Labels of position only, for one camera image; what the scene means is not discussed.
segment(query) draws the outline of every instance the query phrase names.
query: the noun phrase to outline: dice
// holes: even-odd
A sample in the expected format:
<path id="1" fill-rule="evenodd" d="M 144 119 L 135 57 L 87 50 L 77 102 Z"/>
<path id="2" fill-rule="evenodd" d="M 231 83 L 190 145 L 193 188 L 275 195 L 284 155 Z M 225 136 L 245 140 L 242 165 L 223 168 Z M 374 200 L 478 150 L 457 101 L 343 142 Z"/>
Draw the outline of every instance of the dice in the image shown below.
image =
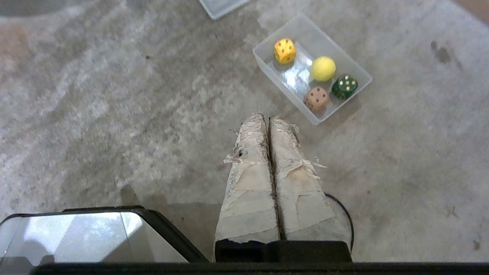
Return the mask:
<path id="1" fill-rule="evenodd" d="M 342 74 L 331 87 L 331 93 L 339 99 L 347 99 L 358 88 L 358 81 L 349 74 Z"/>
<path id="2" fill-rule="evenodd" d="M 330 97 L 322 87 L 312 88 L 305 96 L 304 103 L 315 114 L 320 114 L 326 109 L 330 102 Z"/>
<path id="3" fill-rule="evenodd" d="M 289 38 L 280 39 L 273 47 L 273 54 L 280 64 L 288 64 L 294 61 L 296 55 L 294 42 Z"/>

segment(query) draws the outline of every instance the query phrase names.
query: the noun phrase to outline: green die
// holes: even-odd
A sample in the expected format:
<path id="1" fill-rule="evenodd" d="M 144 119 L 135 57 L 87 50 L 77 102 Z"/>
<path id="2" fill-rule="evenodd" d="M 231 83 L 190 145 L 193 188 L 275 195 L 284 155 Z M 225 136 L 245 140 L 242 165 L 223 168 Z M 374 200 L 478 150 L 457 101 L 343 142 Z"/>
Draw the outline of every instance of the green die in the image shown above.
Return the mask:
<path id="1" fill-rule="evenodd" d="M 358 88 L 358 81 L 348 74 L 342 74 L 333 84 L 331 92 L 339 99 L 347 99 Z"/>

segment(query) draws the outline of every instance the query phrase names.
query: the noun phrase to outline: plastic tray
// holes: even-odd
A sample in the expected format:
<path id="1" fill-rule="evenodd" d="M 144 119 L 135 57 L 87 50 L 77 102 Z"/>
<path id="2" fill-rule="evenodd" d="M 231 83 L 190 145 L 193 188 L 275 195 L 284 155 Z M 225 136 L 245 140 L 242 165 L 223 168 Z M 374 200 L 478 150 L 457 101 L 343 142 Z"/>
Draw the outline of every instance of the plastic tray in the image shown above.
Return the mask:
<path id="1" fill-rule="evenodd" d="M 281 38 L 294 41 L 297 55 L 292 64 L 281 65 L 273 56 L 273 46 Z M 260 69 L 314 125 L 326 120 L 372 81 L 371 75 L 304 15 L 293 18 L 268 36 L 253 49 L 253 54 Z M 323 55 L 333 58 L 336 73 L 328 82 L 316 82 L 310 76 L 311 64 L 315 58 Z M 358 89 L 348 99 L 340 100 L 331 94 L 331 86 L 344 73 L 358 81 Z M 325 88 L 331 99 L 325 112 L 320 115 L 311 112 L 303 102 L 304 95 L 316 86 Z"/>
<path id="2" fill-rule="evenodd" d="M 213 20 L 232 12 L 234 9 L 250 2 L 251 0 L 199 0 L 205 11 Z"/>

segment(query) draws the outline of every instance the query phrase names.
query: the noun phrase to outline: yellow ball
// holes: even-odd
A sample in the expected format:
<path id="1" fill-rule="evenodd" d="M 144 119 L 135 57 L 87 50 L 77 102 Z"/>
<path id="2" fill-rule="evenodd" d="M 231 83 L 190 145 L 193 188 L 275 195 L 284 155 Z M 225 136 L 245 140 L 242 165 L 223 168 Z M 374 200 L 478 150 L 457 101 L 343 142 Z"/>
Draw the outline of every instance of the yellow ball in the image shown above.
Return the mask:
<path id="1" fill-rule="evenodd" d="M 321 56 L 314 60 L 311 65 L 311 75 L 316 81 L 328 81 L 336 72 L 336 65 L 333 59 L 328 56 Z"/>

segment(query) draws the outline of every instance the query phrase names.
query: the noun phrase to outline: gray carpet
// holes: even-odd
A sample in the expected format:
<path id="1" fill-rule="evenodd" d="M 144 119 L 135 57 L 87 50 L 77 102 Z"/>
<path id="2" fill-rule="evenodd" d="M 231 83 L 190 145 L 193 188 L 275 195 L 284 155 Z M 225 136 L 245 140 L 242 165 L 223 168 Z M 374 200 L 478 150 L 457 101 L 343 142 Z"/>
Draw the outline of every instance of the gray carpet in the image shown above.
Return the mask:
<path id="1" fill-rule="evenodd" d="M 456 4 L 253 0 L 212 21 L 196 0 L 38 3 L 0 11 L 1 218 L 142 204 L 210 256 L 230 129 L 262 112 L 328 167 L 355 261 L 488 258 L 489 29 Z M 319 127 L 252 54 L 298 11 L 374 78 Z"/>

